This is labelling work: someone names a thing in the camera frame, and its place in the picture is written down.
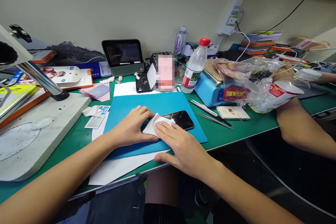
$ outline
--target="shorts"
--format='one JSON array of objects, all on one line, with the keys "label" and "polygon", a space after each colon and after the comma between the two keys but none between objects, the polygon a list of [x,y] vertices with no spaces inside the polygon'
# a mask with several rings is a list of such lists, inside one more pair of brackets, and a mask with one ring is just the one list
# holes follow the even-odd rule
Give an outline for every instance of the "shorts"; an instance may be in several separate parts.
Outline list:
[{"label": "shorts", "polygon": [[145,204],[143,224],[186,224],[181,208],[163,204]]}]

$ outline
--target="bottle label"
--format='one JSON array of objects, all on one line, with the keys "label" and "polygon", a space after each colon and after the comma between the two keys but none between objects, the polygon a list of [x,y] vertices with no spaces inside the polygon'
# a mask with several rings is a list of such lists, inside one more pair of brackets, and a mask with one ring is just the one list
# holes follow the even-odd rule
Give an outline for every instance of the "bottle label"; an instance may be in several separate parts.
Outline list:
[{"label": "bottle label", "polygon": [[190,70],[188,67],[185,70],[182,86],[185,88],[194,88],[202,71],[196,72]]},{"label": "bottle label", "polygon": [[181,35],[177,35],[176,41],[175,41],[175,50],[179,49],[182,43],[182,37]]},{"label": "bottle label", "polygon": [[301,94],[289,92],[277,85],[276,83],[272,83],[269,88],[269,92],[267,93],[265,102],[258,106],[252,105],[252,107],[259,112],[268,113],[276,109],[277,107],[280,107],[281,105],[289,102],[298,95]]}]

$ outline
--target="green workbench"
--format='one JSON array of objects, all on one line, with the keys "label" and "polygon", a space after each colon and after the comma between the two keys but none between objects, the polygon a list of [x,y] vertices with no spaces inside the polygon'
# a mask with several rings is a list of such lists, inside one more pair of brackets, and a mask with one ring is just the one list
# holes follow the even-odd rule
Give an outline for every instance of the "green workbench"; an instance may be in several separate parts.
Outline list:
[{"label": "green workbench", "polygon": [[[130,82],[135,81],[134,76],[124,77],[122,82]],[[105,102],[92,101],[90,106],[94,105],[111,105],[111,101],[113,98],[114,92],[114,84],[115,82],[110,84],[111,88],[111,100]],[[194,99],[198,102],[201,102],[200,98],[196,94],[196,92],[192,92],[191,94],[185,94],[188,100]],[[302,101],[305,109],[311,114],[317,114],[323,111],[327,111],[336,107],[336,91],[328,95],[318,96],[314,98],[305,99]],[[199,111],[197,107],[190,104],[192,110],[194,112]],[[245,138],[251,137],[253,135],[260,134],[262,132],[274,129],[278,127],[276,122],[275,112],[271,112],[268,114],[259,114],[252,111],[248,106],[246,108],[247,114],[251,117],[250,120],[245,122],[240,120],[231,120],[235,130],[228,129],[222,125],[211,122],[205,118],[197,117],[206,137],[208,138],[207,143],[203,143],[202,146],[207,150],[214,150],[224,145],[231,144],[233,142],[243,140]],[[91,129],[85,129],[84,126],[88,122],[89,118],[83,115],[80,116],[78,121],[74,124],[68,134],[65,136],[63,141],[59,144],[59,146],[55,149],[55,151],[51,154],[50,158],[45,162],[42,168],[31,178],[20,181],[20,182],[0,182],[0,203],[5,201],[7,198],[12,196],[22,187],[27,185],[29,182],[40,176],[42,173],[46,172],[48,169],[58,164],[65,158],[69,157],[76,151],[80,150],[87,144],[91,142]],[[118,183],[125,183],[132,179],[136,179],[137,175],[141,173],[145,173],[151,169],[161,166],[162,163],[157,163],[151,161],[147,164],[140,166],[134,171],[124,175],[113,183],[106,186],[90,186],[88,185],[88,178],[82,183],[82,185],[77,189],[74,193],[74,197],[79,197],[81,195],[86,194],[89,191],[98,191],[105,190],[107,188],[111,188],[112,186],[117,186]]]}]

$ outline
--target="red bottle cap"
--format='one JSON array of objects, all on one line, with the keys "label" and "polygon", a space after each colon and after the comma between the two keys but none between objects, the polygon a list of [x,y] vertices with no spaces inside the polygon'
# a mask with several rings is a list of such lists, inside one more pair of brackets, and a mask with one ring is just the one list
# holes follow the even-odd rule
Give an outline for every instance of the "red bottle cap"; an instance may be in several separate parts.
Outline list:
[{"label": "red bottle cap", "polygon": [[200,46],[208,46],[210,44],[211,39],[209,38],[201,38],[199,40],[199,45]]}]

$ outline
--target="pink package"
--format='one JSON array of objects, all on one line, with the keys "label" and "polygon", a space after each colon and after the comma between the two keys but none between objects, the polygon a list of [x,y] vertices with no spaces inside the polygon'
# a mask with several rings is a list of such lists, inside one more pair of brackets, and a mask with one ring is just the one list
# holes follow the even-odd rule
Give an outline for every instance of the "pink package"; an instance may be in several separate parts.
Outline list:
[{"label": "pink package", "polygon": [[[110,88],[110,84],[109,84],[109,83],[106,83],[106,84],[95,83],[95,84],[93,84],[92,87],[87,87],[87,88],[82,88],[82,89],[80,89],[80,92],[83,93],[83,94],[88,94],[88,92],[89,92],[91,89],[94,89],[94,88],[96,88],[96,87],[98,87],[98,86],[100,86],[100,85],[105,85],[105,86],[107,86],[108,88]],[[96,98],[96,97],[93,97],[93,96],[91,96],[91,97],[94,98],[94,99],[96,99],[96,100],[98,100],[98,101],[105,102],[105,101],[107,101],[107,100],[110,100],[110,92],[104,94],[103,96],[101,96],[101,97],[99,97],[99,98]]]}]

